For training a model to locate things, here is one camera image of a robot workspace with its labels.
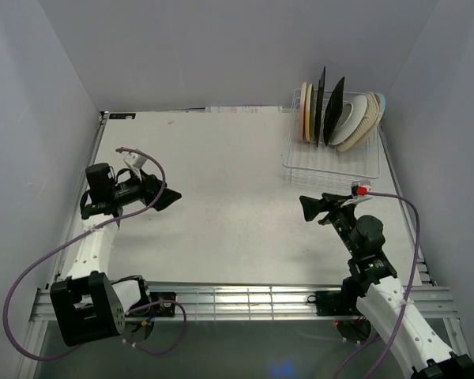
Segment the black floral square plate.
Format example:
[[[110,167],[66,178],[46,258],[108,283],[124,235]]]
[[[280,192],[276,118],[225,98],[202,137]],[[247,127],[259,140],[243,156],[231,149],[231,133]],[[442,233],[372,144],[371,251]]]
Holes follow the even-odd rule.
[[[342,114],[344,106],[344,82],[345,77],[342,77],[335,86],[329,98],[329,102],[325,109],[325,119],[323,126],[323,143],[327,146],[333,135],[333,131]]]

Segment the cream floral square plate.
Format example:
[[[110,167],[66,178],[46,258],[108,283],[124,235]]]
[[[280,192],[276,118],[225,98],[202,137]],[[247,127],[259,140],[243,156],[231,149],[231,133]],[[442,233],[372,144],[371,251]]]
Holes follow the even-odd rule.
[[[325,90],[325,73],[326,67],[323,67],[322,74],[318,81],[318,91],[317,91],[317,103],[315,111],[315,120],[314,120],[314,138],[316,147],[319,146],[320,136],[321,136],[321,126],[322,126],[322,106],[323,106],[323,96]]]

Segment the yellow cream round plate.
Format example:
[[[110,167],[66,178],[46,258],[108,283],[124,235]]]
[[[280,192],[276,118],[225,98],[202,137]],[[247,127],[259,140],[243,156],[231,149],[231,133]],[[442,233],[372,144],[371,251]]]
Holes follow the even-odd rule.
[[[316,102],[314,98],[314,86],[309,84],[307,87],[306,101],[306,135],[309,142],[314,141],[315,108]]]

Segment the green rimmed white plate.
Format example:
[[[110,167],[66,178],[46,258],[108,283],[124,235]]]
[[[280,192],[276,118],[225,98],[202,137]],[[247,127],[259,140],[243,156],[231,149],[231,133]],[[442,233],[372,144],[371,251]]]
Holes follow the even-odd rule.
[[[357,95],[345,103],[329,143],[335,146],[346,141],[362,121],[366,110],[367,98],[365,95]]]

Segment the pink cream round plate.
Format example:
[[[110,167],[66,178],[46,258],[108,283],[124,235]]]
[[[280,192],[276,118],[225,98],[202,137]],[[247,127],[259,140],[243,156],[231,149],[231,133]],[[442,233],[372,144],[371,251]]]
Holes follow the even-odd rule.
[[[307,101],[307,82],[303,82],[300,91],[299,103],[299,133],[303,141],[307,141],[306,135],[306,101]]]

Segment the orange woven square plate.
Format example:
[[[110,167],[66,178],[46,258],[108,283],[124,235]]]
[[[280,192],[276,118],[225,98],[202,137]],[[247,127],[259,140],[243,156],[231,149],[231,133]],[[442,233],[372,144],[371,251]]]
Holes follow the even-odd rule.
[[[346,152],[362,144],[377,129],[382,119],[374,92],[366,92],[365,96],[367,98],[365,115],[351,136],[346,141],[336,145],[339,152]]]

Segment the blue cream round plate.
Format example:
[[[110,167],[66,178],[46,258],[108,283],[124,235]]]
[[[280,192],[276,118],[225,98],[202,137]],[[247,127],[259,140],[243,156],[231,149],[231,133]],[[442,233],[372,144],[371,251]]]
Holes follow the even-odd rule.
[[[374,96],[376,97],[376,100],[378,102],[379,112],[380,112],[380,115],[382,117],[385,114],[385,111],[386,111],[386,97],[385,97],[384,94],[382,94],[380,92],[375,92]]]

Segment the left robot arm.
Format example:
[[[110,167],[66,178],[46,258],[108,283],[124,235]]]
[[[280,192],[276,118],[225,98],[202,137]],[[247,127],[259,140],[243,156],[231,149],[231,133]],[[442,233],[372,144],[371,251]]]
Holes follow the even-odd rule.
[[[129,178],[118,181],[119,174]],[[81,240],[66,278],[51,286],[50,297],[63,341],[68,347],[119,336],[125,331],[125,316],[151,313],[149,286],[140,275],[111,281],[107,276],[111,249],[125,206],[135,202],[161,212],[181,193],[161,185],[154,174],[127,167],[119,173],[108,163],[85,170],[88,189],[81,202],[81,218],[88,236]]]

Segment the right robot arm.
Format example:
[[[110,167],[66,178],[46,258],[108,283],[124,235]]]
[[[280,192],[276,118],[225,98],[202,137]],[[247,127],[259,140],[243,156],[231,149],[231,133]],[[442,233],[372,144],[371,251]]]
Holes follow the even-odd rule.
[[[331,225],[350,253],[350,275],[341,291],[327,302],[335,310],[360,313],[386,342],[378,361],[366,373],[370,378],[388,354],[396,359],[406,378],[474,378],[474,362],[457,354],[434,332],[410,299],[412,287],[404,286],[382,247],[386,239],[383,224],[371,215],[356,217],[356,205],[370,191],[354,186],[351,194],[301,196],[307,222],[319,214],[321,225]]]

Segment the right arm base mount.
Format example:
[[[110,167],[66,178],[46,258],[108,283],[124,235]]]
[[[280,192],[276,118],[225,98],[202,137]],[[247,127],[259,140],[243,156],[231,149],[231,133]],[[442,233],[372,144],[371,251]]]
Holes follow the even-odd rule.
[[[356,297],[343,291],[315,291],[307,302],[316,308],[318,316],[361,316],[356,309]]]

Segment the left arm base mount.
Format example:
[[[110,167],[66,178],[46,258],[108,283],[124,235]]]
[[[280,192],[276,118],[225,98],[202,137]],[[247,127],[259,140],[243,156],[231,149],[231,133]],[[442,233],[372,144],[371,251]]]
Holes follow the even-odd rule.
[[[150,292],[145,298],[133,304],[127,315],[130,317],[173,317],[175,315],[175,305],[172,303],[160,303],[154,306],[145,306],[151,302],[159,302],[160,300],[177,299],[175,292]]]

